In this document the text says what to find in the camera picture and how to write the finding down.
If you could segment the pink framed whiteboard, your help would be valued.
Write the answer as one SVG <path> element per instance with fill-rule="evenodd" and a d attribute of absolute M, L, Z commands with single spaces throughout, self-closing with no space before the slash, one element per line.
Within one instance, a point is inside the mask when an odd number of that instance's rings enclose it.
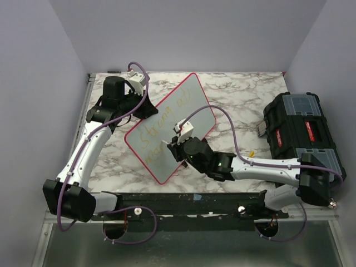
<path fill-rule="evenodd" d="M 125 134 L 125 143 L 160 185 L 181 165 L 165 144 L 175 136 L 174 126 L 208 104 L 197 74 L 190 73 L 156 105 L 157 114 L 139 121 Z"/>

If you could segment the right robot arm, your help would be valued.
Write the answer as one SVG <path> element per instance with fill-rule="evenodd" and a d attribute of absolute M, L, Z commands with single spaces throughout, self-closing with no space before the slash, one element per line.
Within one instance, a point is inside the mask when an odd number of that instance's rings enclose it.
<path fill-rule="evenodd" d="M 299 159 L 252 159 L 234 153 L 213 151 L 206 141 L 174 137 L 167 148 L 177 162 L 186 161 L 195 170 L 216 181 L 262 180 L 279 183 L 280 187 L 262 194 L 256 212 L 270 217 L 289 205 L 306 203 L 336 208 L 332 198 L 331 174 L 314 155 L 302 154 Z"/>

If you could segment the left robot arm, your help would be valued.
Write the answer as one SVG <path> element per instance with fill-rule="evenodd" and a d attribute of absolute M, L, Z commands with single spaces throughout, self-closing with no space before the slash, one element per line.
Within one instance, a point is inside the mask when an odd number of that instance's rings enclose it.
<path fill-rule="evenodd" d="M 146 93 L 147 80 L 134 71 L 129 78 L 105 78 L 102 95 L 87 112 L 82 135 L 68 163 L 55 180 L 46 180 L 43 185 L 51 214 L 81 222 L 103 212 L 112 220 L 122 216 L 119 197 L 109 192 L 90 193 L 88 182 L 102 148 L 123 118 L 146 119 L 158 113 Z"/>

